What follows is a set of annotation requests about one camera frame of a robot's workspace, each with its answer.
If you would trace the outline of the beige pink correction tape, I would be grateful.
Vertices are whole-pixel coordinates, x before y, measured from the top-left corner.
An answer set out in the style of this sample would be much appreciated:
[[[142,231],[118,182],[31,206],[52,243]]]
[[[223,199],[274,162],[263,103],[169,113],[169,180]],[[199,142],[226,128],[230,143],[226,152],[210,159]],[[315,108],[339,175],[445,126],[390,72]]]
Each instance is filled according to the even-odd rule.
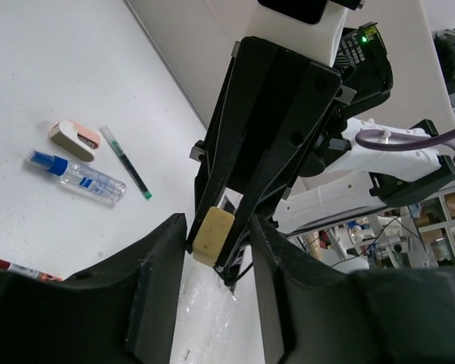
[[[100,137],[96,132],[67,119],[55,124],[49,130],[48,137],[57,146],[86,163],[94,161],[95,151],[100,146]]]

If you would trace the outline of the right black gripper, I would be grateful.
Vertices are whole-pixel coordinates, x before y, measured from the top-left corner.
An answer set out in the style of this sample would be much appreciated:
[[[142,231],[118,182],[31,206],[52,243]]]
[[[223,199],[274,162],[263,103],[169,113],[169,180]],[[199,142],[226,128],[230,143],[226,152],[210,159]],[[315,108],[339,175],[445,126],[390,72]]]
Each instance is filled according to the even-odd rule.
[[[270,71],[277,67],[302,66],[306,62],[314,61],[273,42],[269,43],[276,47]],[[334,66],[330,68],[340,73],[341,85],[334,96],[333,108],[325,114],[322,132],[314,145],[308,148],[296,178],[319,175],[342,156],[348,148],[341,136],[348,119],[380,105],[391,93],[393,86],[391,64],[374,24],[357,29],[344,29]],[[202,142],[203,140],[199,141],[197,146],[203,157]],[[236,187],[235,182],[230,176],[225,188],[241,193],[246,185]]]

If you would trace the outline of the blue capped spray bottle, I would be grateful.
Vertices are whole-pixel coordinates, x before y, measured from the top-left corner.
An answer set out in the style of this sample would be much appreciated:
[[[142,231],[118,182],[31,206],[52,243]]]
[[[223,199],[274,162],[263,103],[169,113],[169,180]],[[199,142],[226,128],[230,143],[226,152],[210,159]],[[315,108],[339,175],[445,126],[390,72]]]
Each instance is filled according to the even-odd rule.
[[[63,188],[110,206],[121,201],[127,192],[124,182],[75,160],[33,149],[25,163],[52,175]]]

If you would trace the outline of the small beige eraser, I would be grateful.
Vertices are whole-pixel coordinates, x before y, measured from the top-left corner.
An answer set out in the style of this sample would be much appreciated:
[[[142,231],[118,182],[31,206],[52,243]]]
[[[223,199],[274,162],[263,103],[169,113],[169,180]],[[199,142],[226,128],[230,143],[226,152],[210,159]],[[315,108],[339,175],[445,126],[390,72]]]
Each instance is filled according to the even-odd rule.
[[[193,258],[214,267],[234,223],[234,215],[218,207],[211,207],[193,241]]]

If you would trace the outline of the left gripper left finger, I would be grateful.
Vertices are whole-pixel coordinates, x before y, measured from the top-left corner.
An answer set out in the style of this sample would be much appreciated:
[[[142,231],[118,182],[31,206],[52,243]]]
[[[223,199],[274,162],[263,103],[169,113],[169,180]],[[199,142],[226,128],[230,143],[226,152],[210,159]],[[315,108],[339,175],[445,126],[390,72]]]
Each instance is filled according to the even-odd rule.
[[[62,282],[0,271],[0,363],[167,363],[186,238],[176,213]]]

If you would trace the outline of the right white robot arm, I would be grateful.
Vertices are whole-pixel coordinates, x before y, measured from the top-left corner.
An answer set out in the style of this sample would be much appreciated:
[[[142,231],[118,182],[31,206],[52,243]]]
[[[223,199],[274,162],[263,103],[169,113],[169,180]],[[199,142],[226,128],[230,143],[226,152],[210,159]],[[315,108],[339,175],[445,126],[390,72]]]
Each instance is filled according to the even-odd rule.
[[[347,28],[361,1],[256,1],[204,140],[187,252],[227,286],[258,215],[288,235],[352,210],[409,205],[455,180],[455,129],[363,121],[393,86],[376,24]]]

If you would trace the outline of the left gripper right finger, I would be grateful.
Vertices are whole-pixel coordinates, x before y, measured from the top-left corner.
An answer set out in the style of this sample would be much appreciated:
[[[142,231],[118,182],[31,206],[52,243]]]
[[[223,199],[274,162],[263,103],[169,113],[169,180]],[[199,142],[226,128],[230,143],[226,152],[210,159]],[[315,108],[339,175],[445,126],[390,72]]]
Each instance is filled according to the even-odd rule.
[[[251,220],[267,363],[455,363],[455,268],[344,274]]]

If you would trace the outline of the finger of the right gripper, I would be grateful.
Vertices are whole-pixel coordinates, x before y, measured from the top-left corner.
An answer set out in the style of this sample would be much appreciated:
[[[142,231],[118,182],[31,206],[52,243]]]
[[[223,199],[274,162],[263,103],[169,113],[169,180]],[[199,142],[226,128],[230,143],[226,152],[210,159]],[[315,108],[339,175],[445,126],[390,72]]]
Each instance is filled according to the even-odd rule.
[[[248,36],[231,59],[206,138],[204,156],[194,182],[195,216],[187,238],[187,251],[210,207],[216,206],[228,184],[246,142],[249,126],[267,96],[266,80],[276,47]]]
[[[314,61],[269,72],[231,173],[236,187],[246,186],[218,261],[226,286],[235,286],[246,274],[240,263],[249,242],[251,216],[273,216],[308,148],[322,132],[340,85],[338,71]]]

